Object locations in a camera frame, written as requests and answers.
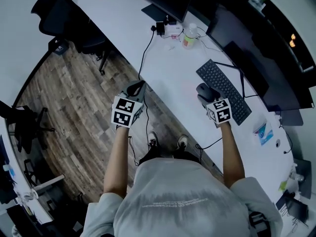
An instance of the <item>sneaker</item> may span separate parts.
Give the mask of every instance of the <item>sneaker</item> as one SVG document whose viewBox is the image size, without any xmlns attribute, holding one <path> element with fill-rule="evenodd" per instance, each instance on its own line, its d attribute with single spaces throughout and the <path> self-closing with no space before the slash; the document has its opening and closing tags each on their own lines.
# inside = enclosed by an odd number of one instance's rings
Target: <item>sneaker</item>
<svg viewBox="0 0 316 237">
<path fill-rule="evenodd" d="M 150 148 L 158 147 L 158 138 L 154 132 L 150 132 L 148 134 L 148 145 Z"/>
<path fill-rule="evenodd" d="M 183 135 L 178 140 L 177 150 L 180 149 L 180 150 L 184 151 L 187 148 L 187 145 L 188 145 L 188 137 Z"/>
</svg>

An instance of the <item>person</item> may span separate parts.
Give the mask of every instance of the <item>person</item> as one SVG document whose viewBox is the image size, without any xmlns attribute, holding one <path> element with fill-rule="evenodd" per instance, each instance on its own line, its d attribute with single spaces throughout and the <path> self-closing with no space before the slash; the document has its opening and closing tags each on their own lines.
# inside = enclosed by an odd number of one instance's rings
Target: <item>person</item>
<svg viewBox="0 0 316 237">
<path fill-rule="evenodd" d="M 257 180 L 245 178 L 229 123 L 219 126 L 224 184 L 185 151 L 186 136 L 180 138 L 173 158 L 161 158 L 158 139 L 151 132 L 150 150 L 140 160 L 128 194 L 128 128 L 118 127 L 104 177 L 104 194 L 98 203 L 89 204 L 81 236 L 279 236 L 280 214 Z M 256 229 L 260 227 L 252 225 L 249 218 L 256 212 L 263 215 L 260 222 L 268 222 L 259 234 Z"/>
</svg>

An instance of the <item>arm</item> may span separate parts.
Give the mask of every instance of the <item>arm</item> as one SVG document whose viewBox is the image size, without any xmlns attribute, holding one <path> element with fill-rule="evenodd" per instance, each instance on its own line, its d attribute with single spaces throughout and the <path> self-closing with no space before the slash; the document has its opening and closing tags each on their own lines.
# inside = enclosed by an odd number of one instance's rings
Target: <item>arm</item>
<svg viewBox="0 0 316 237">
<path fill-rule="evenodd" d="M 236 181 L 245 178 L 242 160 L 228 122 L 219 125 L 223 137 L 224 183 L 230 188 Z"/>
<path fill-rule="evenodd" d="M 103 192 L 126 196 L 127 190 L 127 147 L 129 128 L 118 127 L 110 160 L 104 175 Z"/>
</svg>

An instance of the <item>white desk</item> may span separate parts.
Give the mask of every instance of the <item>white desk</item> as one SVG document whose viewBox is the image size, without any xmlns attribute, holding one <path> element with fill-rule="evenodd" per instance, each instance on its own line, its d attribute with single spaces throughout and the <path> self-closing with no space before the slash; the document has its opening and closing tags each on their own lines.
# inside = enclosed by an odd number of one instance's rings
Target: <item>white desk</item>
<svg viewBox="0 0 316 237">
<path fill-rule="evenodd" d="M 149 5 L 146 0 L 78 0 L 78 5 L 100 28 L 129 63 L 139 71 L 142 54 L 148 45 L 155 21 L 141 11 Z M 183 26 L 196 23 L 207 30 L 207 26 L 188 12 Z M 202 38 L 208 47 L 217 48 L 209 37 Z M 174 46 L 170 51 L 167 45 Z M 171 38 L 154 36 L 145 55 L 141 76 L 155 91 L 165 105 L 173 112 L 188 132 L 202 146 L 206 147 L 221 138 L 221 132 L 205 115 L 205 110 L 197 99 L 196 87 L 202 79 L 196 70 L 209 58 L 213 61 L 231 64 L 223 52 L 203 48 L 198 42 L 192 50 L 185 50 L 181 43 Z M 241 93 L 239 72 L 219 66 Z M 245 94 L 255 94 L 245 80 Z M 278 191 L 281 181 L 287 180 L 292 164 L 290 145 L 274 113 L 269 113 L 258 97 L 246 99 L 252 114 L 240 126 L 231 122 L 232 130 L 244 164 L 246 176 L 257 178 L 273 202 L 282 193 Z M 264 146 L 258 146 L 253 139 L 253 129 L 260 116 L 264 115 L 273 127 L 274 136 Z M 276 140 L 281 140 L 277 149 Z M 216 143 L 206 153 L 222 170 L 223 147 Z"/>
<path fill-rule="evenodd" d="M 2 118 L 0 118 L 0 125 L 6 128 L 5 121 Z M 14 151 L 11 146 L 10 138 L 8 135 L 8 131 L 6 133 L 2 133 L 1 135 L 2 135 L 2 139 L 3 139 L 7 156 L 10 161 L 10 167 L 14 171 L 14 176 L 11 175 L 12 179 L 16 182 L 16 185 L 14 185 L 14 191 L 16 193 L 19 193 L 21 196 L 23 196 L 24 193 L 29 193 L 31 191 L 31 188 L 29 186 L 29 183 L 26 177 L 24 176 L 24 173 L 20 169 L 19 163 L 15 157 Z M 45 209 L 41 206 L 40 202 L 37 199 L 27 202 L 27 206 L 30 208 L 32 213 L 35 214 L 37 220 L 41 224 L 48 223 L 53 220 L 49 216 L 49 214 L 45 211 Z"/>
</svg>

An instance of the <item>desk leg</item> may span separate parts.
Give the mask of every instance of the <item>desk leg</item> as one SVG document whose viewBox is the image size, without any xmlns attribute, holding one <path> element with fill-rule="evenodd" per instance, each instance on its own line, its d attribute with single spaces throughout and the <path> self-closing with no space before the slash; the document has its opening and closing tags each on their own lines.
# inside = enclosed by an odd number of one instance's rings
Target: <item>desk leg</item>
<svg viewBox="0 0 316 237">
<path fill-rule="evenodd" d="M 60 176 L 58 176 L 58 177 L 56 177 L 56 178 L 54 178 L 54 179 L 49 180 L 49 181 L 46 182 L 46 183 L 43 183 L 43 184 L 40 184 L 40 185 L 34 187 L 33 190 L 35 190 L 37 193 L 40 193 L 40 191 L 41 191 L 42 189 L 44 189 L 44 188 L 46 188 L 47 186 L 50 186 L 50 185 L 52 185 L 52 184 L 54 184 L 54 183 L 57 183 L 58 181 L 60 181 L 60 180 L 62 180 L 62 179 L 64 179 L 64 178 L 65 178 L 64 175 L 60 175 Z"/>
</svg>

